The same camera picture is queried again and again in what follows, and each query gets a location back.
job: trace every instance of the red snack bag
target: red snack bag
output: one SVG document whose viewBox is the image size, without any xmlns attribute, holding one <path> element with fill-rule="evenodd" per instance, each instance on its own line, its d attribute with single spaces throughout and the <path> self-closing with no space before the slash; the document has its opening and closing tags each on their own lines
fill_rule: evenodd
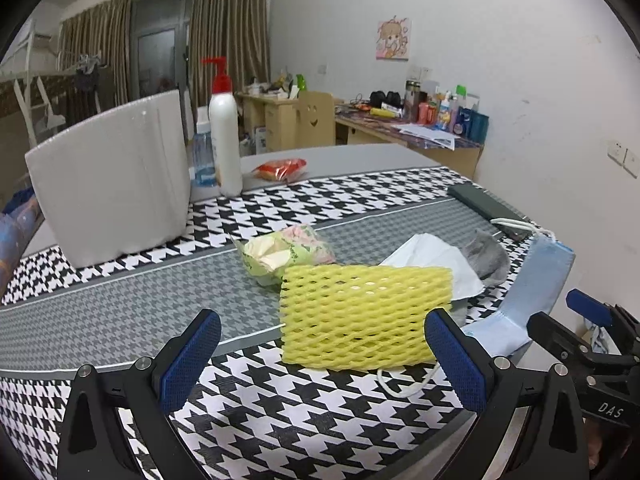
<svg viewBox="0 0 640 480">
<path fill-rule="evenodd" d="M 261 164 L 254 170 L 254 175 L 264 180 L 278 182 L 292 182 L 303 173 L 306 160 L 302 158 L 284 158 L 282 160 L 270 160 Z"/>
</svg>

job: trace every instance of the anime poster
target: anime poster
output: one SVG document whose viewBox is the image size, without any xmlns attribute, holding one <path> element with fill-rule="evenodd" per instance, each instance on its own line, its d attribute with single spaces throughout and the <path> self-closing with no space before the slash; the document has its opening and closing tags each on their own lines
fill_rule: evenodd
<svg viewBox="0 0 640 480">
<path fill-rule="evenodd" d="M 376 59 L 409 59 L 409 42 L 411 39 L 411 20 L 391 20 L 378 23 L 378 42 Z"/>
</svg>

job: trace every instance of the face mask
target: face mask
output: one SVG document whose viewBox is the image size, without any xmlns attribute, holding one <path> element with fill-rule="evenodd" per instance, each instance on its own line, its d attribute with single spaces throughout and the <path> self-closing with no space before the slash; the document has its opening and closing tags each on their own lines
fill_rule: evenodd
<svg viewBox="0 0 640 480">
<path fill-rule="evenodd" d="M 492 223 L 536 233 L 520 272 L 500 308 L 485 319 L 462 329 L 495 357 L 509 356 L 531 341 L 527 321 L 537 312 L 551 313 L 575 260 L 575 253 L 556 236 L 532 224 L 496 219 Z"/>
</svg>

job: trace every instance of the gray cloth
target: gray cloth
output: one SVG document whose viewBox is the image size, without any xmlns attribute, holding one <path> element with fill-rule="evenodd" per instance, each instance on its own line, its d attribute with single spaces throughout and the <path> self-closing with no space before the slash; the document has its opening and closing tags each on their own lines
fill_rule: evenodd
<svg viewBox="0 0 640 480">
<path fill-rule="evenodd" d="M 500 285 L 511 269 L 509 254 L 489 233 L 476 229 L 476 238 L 460 249 L 484 286 Z"/>
</svg>

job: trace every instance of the houndstooth fabric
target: houndstooth fabric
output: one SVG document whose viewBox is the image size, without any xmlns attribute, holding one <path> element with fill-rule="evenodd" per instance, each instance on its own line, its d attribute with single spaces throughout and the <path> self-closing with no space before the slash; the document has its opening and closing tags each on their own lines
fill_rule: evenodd
<svg viewBox="0 0 640 480">
<path fill-rule="evenodd" d="M 313 179 L 194 205 L 183 237 L 162 248 L 73 269 L 60 248 L 25 258 L 3 304 L 110 276 L 182 254 L 282 229 L 318 224 L 445 196 L 468 182 L 447 168 Z M 470 300 L 467 322 L 495 311 L 515 280 L 529 241 L 500 243 L 511 256 L 501 286 Z M 421 381 L 428 366 L 399 368 L 396 390 Z M 0 422 L 39 479 L 54 479 L 69 381 L 0 378 Z M 213 358 L 185 406 L 171 416 L 203 468 L 221 479 L 365 478 L 428 440 L 460 411 L 442 371 L 420 394 L 396 399 L 366 372 L 308 370 L 282 363 L 279 340 Z M 160 475 L 129 410 L 120 410 L 129 443 L 149 479 Z"/>
<path fill-rule="evenodd" d="M 232 238 L 247 240 L 297 223 L 315 225 L 446 196 L 449 186 L 465 182 L 468 179 L 449 168 L 421 168 L 315 178 L 237 198 L 205 200 L 189 206 L 182 236 L 148 251 L 83 269 L 73 268 L 59 246 L 25 257 L 0 304 L 13 305 L 96 278 L 223 247 Z"/>
<path fill-rule="evenodd" d="M 467 322 L 494 312 L 517 277 L 529 240 L 500 242 L 505 283 L 470 300 Z M 358 478 L 395 462 L 460 412 L 442 371 L 421 394 L 396 399 L 366 372 L 308 370 L 281 361 L 280 341 L 213 358 L 171 420 L 213 478 Z M 398 368 L 395 390 L 430 366 Z M 70 381 L 0 378 L 0 422 L 39 479 L 54 479 Z M 160 479 L 129 410 L 120 410 L 145 476 Z"/>
</svg>

